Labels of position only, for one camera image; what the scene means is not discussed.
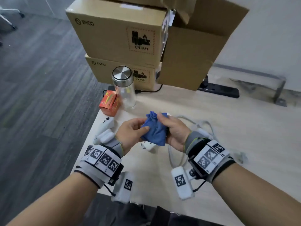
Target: orange box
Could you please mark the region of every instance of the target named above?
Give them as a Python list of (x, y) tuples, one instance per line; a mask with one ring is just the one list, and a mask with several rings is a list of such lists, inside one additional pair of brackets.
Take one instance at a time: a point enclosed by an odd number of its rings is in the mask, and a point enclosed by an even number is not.
[(115, 91), (107, 90), (105, 96), (99, 104), (101, 111), (111, 117), (115, 117), (119, 107), (121, 106), (121, 101), (118, 94)]

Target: blue cloth bag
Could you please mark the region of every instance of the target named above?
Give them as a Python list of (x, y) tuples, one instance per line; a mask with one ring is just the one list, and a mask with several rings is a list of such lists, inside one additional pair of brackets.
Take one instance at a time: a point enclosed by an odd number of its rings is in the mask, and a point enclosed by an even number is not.
[[(167, 113), (162, 113), (162, 115), (168, 118)], [(146, 114), (146, 117), (147, 120), (142, 127), (149, 126), (150, 129), (145, 135), (141, 136), (141, 139), (159, 146), (164, 146), (166, 142), (167, 127), (158, 121), (157, 114), (153, 111)]]

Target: white wall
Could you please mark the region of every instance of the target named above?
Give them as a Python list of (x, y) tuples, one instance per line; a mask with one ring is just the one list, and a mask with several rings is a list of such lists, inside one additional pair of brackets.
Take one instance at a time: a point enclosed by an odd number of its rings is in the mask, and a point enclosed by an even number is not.
[(301, 0), (229, 1), (250, 11), (216, 63), (284, 76), (286, 89), (301, 91)]

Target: cable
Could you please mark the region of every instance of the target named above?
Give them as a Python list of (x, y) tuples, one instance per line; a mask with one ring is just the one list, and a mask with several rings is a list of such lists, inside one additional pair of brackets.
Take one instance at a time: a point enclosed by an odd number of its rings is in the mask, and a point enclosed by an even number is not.
[(138, 93), (156, 93), (158, 91), (160, 91), (160, 89), (162, 88), (163, 84), (161, 84), (160, 88), (158, 90), (155, 90), (155, 91), (147, 91), (147, 90), (135, 90), (135, 93), (138, 94)]
[[(209, 138), (209, 139), (218, 141), (217, 138), (216, 138), (216, 136), (215, 136), (213, 127), (211, 126), (211, 124), (210, 124), (209, 121), (206, 121), (206, 120), (193, 121), (191, 118), (188, 118), (188, 117), (183, 116), (183, 115), (176, 116), (176, 118), (183, 118), (185, 120), (188, 120), (191, 123), (195, 124), (197, 128), (201, 128), (201, 129), (202, 129), (202, 126), (204, 124), (209, 125), (209, 127), (211, 128), (211, 132), (212, 133), (208, 133), (205, 130), (202, 130), (202, 132), (203, 132), (202, 134), (203, 135), (207, 135), (206, 137)], [(174, 158), (172, 156), (172, 153), (171, 153), (171, 146), (167, 145), (167, 148), (168, 148), (169, 163), (170, 163), (170, 165), (171, 165), (172, 168), (176, 168), (176, 167), (179, 167), (179, 166), (184, 166), (188, 162), (188, 157), (186, 157), (186, 160), (185, 160), (184, 164), (182, 164), (183, 160), (185, 158), (185, 155), (186, 155), (185, 153), (183, 153), (183, 156), (182, 156), (182, 158), (180, 160), (180, 163), (178, 165), (176, 165), (175, 162), (174, 162), (175, 160), (174, 160)]]
[(104, 184), (103, 186), (107, 188), (107, 190), (110, 192), (110, 194), (111, 194), (112, 196), (114, 196), (114, 197), (116, 196), (116, 194), (114, 194), (114, 193), (107, 187), (106, 184)]
[(202, 184), (198, 188), (196, 188), (195, 190), (193, 190), (193, 192), (194, 193), (197, 192), (202, 187), (202, 185), (204, 185), (205, 182), (206, 182), (206, 180), (204, 182), (202, 182)]
[(105, 91), (107, 91), (107, 89), (105, 89), (105, 90), (102, 92), (102, 96), (103, 96), (103, 97), (104, 97), (104, 94), (103, 94), (103, 93), (104, 93)]

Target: white table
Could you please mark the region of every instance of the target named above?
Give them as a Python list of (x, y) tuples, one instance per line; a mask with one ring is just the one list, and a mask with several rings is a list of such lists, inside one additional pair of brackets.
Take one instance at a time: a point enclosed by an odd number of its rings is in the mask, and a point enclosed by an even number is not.
[[(296, 107), (295, 101), (285, 108), (266, 102), (267, 96), (254, 94), (251, 98), (242, 90), (240, 94), (240, 98), (234, 99), (163, 86), (157, 93), (138, 95), (134, 110), (119, 110), (115, 117), (116, 129), (123, 121), (144, 117), (151, 110), (209, 120), (220, 143), (230, 151), (246, 153), (249, 163), (244, 167), (301, 201), (301, 109)], [(101, 111), (98, 113), (78, 160), (92, 144), (95, 131), (105, 117)], [(182, 153), (175, 150), (173, 153), (180, 160)], [(211, 184), (205, 183), (193, 199), (179, 199), (166, 146), (147, 152), (137, 144), (122, 158), (122, 164), (124, 171), (136, 176), (131, 201), (159, 205), (172, 212), (223, 225), (243, 225)], [(200, 183), (193, 181), (193, 187)], [(104, 187), (99, 193), (110, 195)]]

